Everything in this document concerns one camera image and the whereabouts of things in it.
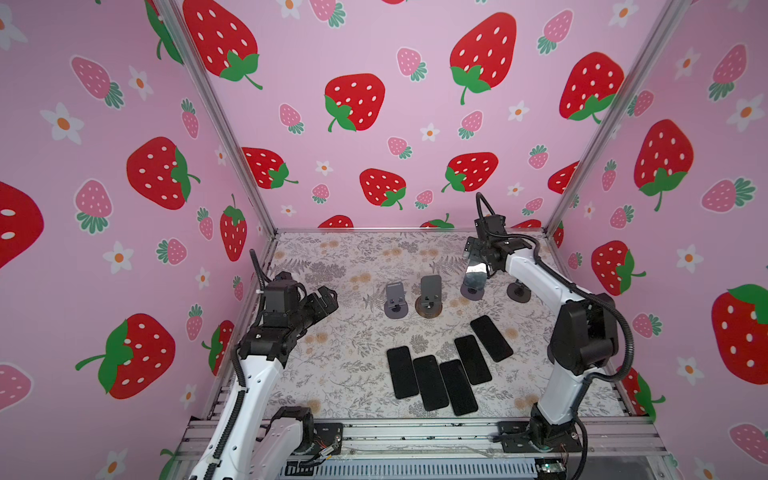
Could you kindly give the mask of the reflective phone blue edge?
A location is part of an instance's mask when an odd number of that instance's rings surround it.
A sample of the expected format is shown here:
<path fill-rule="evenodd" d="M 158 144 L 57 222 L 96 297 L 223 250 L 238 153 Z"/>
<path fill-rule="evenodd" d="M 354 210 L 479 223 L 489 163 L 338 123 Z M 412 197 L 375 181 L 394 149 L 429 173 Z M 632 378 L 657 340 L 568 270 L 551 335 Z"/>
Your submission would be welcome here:
<path fill-rule="evenodd" d="M 488 280 L 488 266 L 481 259 L 470 258 L 463 285 L 467 290 L 484 290 Z"/>

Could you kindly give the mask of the black phone wood stand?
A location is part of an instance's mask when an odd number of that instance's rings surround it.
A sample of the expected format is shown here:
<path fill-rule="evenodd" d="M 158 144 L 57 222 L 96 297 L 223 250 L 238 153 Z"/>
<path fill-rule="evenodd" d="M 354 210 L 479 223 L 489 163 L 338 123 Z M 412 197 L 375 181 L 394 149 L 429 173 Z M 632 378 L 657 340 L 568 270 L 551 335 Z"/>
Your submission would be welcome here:
<path fill-rule="evenodd" d="M 462 362 L 458 359 L 439 364 L 440 373 L 456 416 L 463 416 L 478 411 L 471 384 Z"/>

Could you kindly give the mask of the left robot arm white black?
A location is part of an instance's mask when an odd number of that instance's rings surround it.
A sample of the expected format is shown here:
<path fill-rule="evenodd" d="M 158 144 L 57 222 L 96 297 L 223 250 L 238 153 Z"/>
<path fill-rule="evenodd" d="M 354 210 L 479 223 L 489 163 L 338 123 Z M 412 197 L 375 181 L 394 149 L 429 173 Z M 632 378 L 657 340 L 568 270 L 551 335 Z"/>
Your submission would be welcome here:
<path fill-rule="evenodd" d="M 234 390 L 191 479 L 275 479 L 295 452 L 314 443 L 307 407 L 278 410 L 258 439 L 272 391 L 307 330 L 339 307 L 336 291 L 306 293 L 295 281 L 275 281 L 261 292 L 256 319 L 230 354 Z"/>

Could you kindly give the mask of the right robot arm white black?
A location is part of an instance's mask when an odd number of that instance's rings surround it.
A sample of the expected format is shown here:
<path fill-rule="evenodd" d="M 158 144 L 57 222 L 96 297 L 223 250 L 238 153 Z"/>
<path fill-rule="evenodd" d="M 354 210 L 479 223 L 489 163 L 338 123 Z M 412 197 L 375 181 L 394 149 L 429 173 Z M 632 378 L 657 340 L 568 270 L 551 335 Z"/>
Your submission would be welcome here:
<path fill-rule="evenodd" d="M 464 278 L 469 289 L 483 289 L 493 273 L 504 271 L 556 315 L 548 346 L 553 370 L 521 435 L 535 448 L 550 450 L 573 430 L 593 381 L 616 383 L 626 376 L 625 370 L 612 375 L 603 370 L 618 353 L 618 330 L 624 321 L 608 296 L 581 289 L 544 262 L 532 237 L 470 237 L 464 255 L 469 261 Z"/>

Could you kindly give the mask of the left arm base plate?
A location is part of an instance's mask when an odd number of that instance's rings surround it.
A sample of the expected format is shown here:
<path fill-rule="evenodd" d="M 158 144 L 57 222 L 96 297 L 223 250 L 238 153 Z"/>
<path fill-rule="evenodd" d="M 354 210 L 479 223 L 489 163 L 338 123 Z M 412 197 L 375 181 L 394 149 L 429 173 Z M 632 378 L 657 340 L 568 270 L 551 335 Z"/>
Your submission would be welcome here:
<path fill-rule="evenodd" d="M 316 422 L 312 435 L 307 440 L 303 440 L 299 447 L 291 453 L 291 456 L 312 457 L 328 447 L 332 448 L 331 456 L 338 455 L 341 453 L 343 445 L 343 431 L 343 423 L 325 420 Z"/>

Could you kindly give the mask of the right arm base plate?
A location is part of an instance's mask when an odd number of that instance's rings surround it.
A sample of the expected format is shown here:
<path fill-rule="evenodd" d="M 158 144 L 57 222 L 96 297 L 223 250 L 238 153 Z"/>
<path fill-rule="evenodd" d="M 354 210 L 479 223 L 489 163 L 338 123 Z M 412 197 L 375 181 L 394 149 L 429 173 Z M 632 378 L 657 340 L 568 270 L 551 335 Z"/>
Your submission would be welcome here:
<path fill-rule="evenodd" d="M 500 421 L 492 438 L 505 453 L 581 453 L 583 448 L 573 422 L 556 425 L 531 425 L 529 421 Z"/>

